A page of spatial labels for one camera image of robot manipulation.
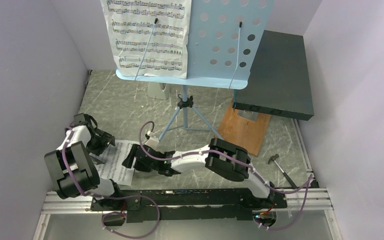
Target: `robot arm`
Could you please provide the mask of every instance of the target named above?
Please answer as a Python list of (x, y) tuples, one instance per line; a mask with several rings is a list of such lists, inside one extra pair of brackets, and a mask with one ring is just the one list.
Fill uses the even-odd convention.
[(80, 195), (63, 163), (62, 150), (65, 143), (68, 143), (65, 149), (67, 162), (81, 188), (88, 193), (112, 196), (116, 184), (99, 176), (94, 165), (94, 161), (99, 161), (89, 154), (99, 156), (110, 144), (115, 145), (115, 137), (100, 130), (95, 119), (84, 113), (74, 116), (72, 128), (65, 134), (62, 144), (44, 157), (58, 196), (66, 199)]
[[(148, 141), (145, 143), (144, 148), (150, 155), (163, 159), (177, 156), (181, 158), (172, 161), (158, 161), (148, 157), (138, 144), (134, 144), (128, 157), (123, 162), (125, 167), (135, 168), (142, 172), (155, 170), (167, 177), (181, 174), (190, 169), (207, 168), (227, 180), (243, 182), (244, 187), (250, 189), (256, 198), (263, 199), (269, 196), (270, 190), (252, 174), (250, 168), (230, 161), (217, 153), (203, 153), (207, 150), (217, 150), (234, 157), (244, 164), (251, 165), (248, 152), (244, 148), (213, 138), (209, 145), (196, 150), (158, 152), (150, 147), (155, 147), (158, 144), (155, 141), (155, 136), (151, 132), (148, 134)], [(120, 195), (120, 189), (113, 180), (99, 176), (94, 165), (94, 158), (90, 156), (90, 153), (100, 155), (108, 145), (115, 145), (115, 138), (109, 133), (98, 129), (93, 117), (82, 113), (74, 116), (74, 124), (72, 129), (66, 131), (64, 142), (55, 151), (47, 153), (44, 157), (52, 183), (60, 198), (75, 198), (80, 195), (62, 159), (62, 150), (65, 143), (68, 143), (65, 148), (65, 157), (84, 192), (107, 197), (118, 197)], [(190, 152), (200, 154), (187, 155)]]
[[(151, 172), (152, 170), (155, 170), (159, 174), (166, 177), (181, 174), (191, 169), (207, 168), (232, 182), (243, 182), (244, 187), (251, 190), (252, 194), (256, 198), (267, 198), (270, 194), (270, 189), (262, 184), (262, 182), (254, 174), (252, 174), (252, 170), (250, 168), (232, 162), (216, 153), (203, 153), (210, 149), (217, 149), (218, 151), (224, 152), (229, 156), (234, 156), (237, 160), (252, 166), (247, 150), (230, 142), (213, 138), (209, 145), (195, 150), (169, 151), (164, 153), (155, 151), (146, 144), (147, 143), (145, 143), (144, 147), (152, 156), (158, 158), (181, 158), (171, 161), (155, 160), (148, 157), (138, 144), (134, 144), (130, 150), (130, 154), (123, 162), (123, 165), (126, 168), (133, 167), (142, 172)], [(188, 155), (187, 153), (190, 152), (200, 154)]]

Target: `white wall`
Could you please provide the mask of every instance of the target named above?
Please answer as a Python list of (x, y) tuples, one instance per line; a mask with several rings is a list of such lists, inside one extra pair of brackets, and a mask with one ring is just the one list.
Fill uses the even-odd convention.
[(0, 240), (32, 239), (87, 69), (49, 0), (0, 1)]
[(265, 29), (302, 36), (321, 2), (322, 0), (274, 0)]
[[(321, 1), (275, 0), (266, 29), (303, 35)], [(86, 67), (92, 70), (115, 69), (116, 64), (112, 57), (100, 1), (51, 0), (51, 2), (80, 51)]]
[(316, 177), (344, 239), (384, 239), (384, 1), (324, 0), (304, 41)]

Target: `marble floor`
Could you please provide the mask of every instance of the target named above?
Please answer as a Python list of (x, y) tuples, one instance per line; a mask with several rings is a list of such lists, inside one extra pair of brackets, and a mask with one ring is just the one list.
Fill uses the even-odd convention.
[[(170, 85), (169, 99), (159, 100), (147, 96), (147, 82), (121, 80), (115, 71), (93, 70), (86, 88), (79, 113), (92, 115), (99, 128), (114, 135), (119, 140), (138, 140), (139, 128), (149, 120), (155, 122), (157, 136), (162, 132), (172, 116), (181, 94), (182, 86)], [(233, 91), (224, 88), (190, 86), (194, 106), (218, 127), (229, 107)], [(193, 128), (206, 128), (205, 123), (189, 110), (188, 123)], [(171, 127), (183, 125), (180, 113)], [(178, 128), (169, 131), (158, 151), (188, 151), (201, 148), (210, 142), (210, 131), (186, 131)], [(264, 136), (259, 155), (251, 156), (255, 168), (276, 187), (290, 187), (280, 170), (268, 164), (272, 155), (279, 154), (279, 164), (293, 179), (297, 186), (307, 180), (306, 165), (300, 143), (290, 118), (272, 116)], [(156, 172), (136, 171), (131, 186), (126, 189), (208, 189), (239, 188), (240, 182), (230, 182), (206, 168), (187, 171), (172, 177), (158, 175)]]

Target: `light blue music stand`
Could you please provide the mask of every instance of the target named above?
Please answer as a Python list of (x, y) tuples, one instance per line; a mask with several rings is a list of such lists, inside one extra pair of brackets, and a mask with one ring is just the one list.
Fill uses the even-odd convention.
[[(182, 85), (183, 102), (188, 101), (188, 86), (243, 89), (248, 84), (250, 69), (273, 5), (274, 0), (193, 0), (187, 45), (187, 79), (124, 76), (118, 69), (116, 74), (123, 80)], [(169, 129), (181, 110), (177, 107), (159, 140), (167, 131), (181, 127), (185, 130), (211, 130), (223, 139), (196, 107), (190, 107), (209, 129), (188, 126), (188, 107), (183, 108), (183, 126)]]

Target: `perforated stand panel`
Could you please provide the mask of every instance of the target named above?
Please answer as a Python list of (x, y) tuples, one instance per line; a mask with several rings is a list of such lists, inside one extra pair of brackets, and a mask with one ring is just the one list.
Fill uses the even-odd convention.
[[(274, 0), (193, 0), (187, 79), (141, 75), (136, 80), (228, 88), (237, 63), (239, 22), (242, 22), (240, 64), (230, 88), (245, 88), (273, 4)], [(116, 74), (121, 79), (135, 79), (121, 75), (118, 70)]]

